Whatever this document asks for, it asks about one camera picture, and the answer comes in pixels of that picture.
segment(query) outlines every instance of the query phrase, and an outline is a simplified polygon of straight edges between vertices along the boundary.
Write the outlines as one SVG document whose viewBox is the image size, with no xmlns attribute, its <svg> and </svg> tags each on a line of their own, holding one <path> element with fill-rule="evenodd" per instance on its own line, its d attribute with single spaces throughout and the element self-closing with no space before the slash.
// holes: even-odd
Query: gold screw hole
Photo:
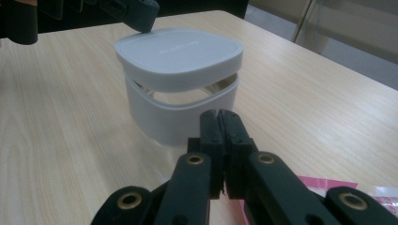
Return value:
<svg viewBox="0 0 398 225">
<path fill-rule="evenodd" d="M 204 159 L 201 156 L 194 155 L 194 156 L 188 157 L 187 161 L 188 161 L 188 163 L 190 163 L 192 165 L 197 165 L 197 164 L 201 164 L 204 161 Z"/>
<path fill-rule="evenodd" d="M 133 191 L 122 195 L 117 200 L 117 206 L 121 209 L 133 209 L 140 205 L 142 201 L 143 197 L 141 196 L 141 194 Z"/>
<path fill-rule="evenodd" d="M 267 154 L 261 154 L 258 156 L 258 161 L 261 163 L 272 164 L 275 162 L 275 158 Z"/>
<path fill-rule="evenodd" d="M 365 210 L 368 208 L 366 201 L 353 193 L 341 193 L 339 195 L 339 200 L 346 206 L 356 210 Z"/>
</svg>

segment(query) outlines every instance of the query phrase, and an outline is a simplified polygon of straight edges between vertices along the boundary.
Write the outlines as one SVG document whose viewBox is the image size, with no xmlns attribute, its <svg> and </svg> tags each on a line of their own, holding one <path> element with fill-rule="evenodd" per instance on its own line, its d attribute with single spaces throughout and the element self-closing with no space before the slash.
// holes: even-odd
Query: container lid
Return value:
<svg viewBox="0 0 398 225">
<path fill-rule="evenodd" d="M 158 92 L 198 89 L 236 73 L 242 63 L 240 43 L 188 28 L 136 34 L 115 44 L 127 76 Z"/>
</svg>

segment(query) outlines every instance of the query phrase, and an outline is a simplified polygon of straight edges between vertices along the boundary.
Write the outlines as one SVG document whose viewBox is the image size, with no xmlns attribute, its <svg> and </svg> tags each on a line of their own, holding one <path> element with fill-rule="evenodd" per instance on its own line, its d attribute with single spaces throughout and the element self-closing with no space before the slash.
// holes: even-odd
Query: wooden table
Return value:
<svg viewBox="0 0 398 225">
<path fill-rule="evenodd" d="M 158 18 L 240 41 L 234 111 L 257 146 L 298 175 L 398 187 L 398 92 L 221 11 Z M 168 180 L 185 146 L 152 142 L 130 117 L 114 44 L 124 24 L 0 48 L 0 224 L 89 224 L 125 186 Z M 212 201 L 210 224 L 242 224 Z"/>
</svg>

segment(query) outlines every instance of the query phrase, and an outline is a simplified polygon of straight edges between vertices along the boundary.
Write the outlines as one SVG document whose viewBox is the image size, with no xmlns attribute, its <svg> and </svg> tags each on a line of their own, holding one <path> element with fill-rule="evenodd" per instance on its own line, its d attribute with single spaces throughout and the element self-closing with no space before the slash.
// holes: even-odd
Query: table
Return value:
<svg viewBox="0 0 398 225">
<path fill-rule="evenodd" d="M 298 175 L 398 187 L 398 92 L 221 11 L 158 18 L 244 45 L 234 111 L 262 151 Z M 111 24 L 0 48 L 0 224 L 89 224 L 125 186 L 168 180 L 185 146 L 152 142 L 130 117 Z M 237 201 L 210 224 L 243 224 Z"/>
</svg>

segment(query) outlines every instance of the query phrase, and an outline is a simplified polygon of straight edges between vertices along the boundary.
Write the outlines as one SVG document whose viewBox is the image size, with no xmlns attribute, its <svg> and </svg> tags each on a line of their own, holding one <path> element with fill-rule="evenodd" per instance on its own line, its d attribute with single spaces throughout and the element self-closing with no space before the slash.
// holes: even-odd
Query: white container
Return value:
<svg viewBox="0 0 398 225">
<path fill-rule="evenodd" d="M 125 71 L 131 115 L 157 142 L 186 144 L 189 137 L 199 136 L 202 112 L 232 110 L 243 52 L 238 42 L 174 28 L 124 37 L 115 49 Z M 208 96 L 183 104 L 155 98 L 158 93 L 185 96 L 193 90 Z"/>
</svg>

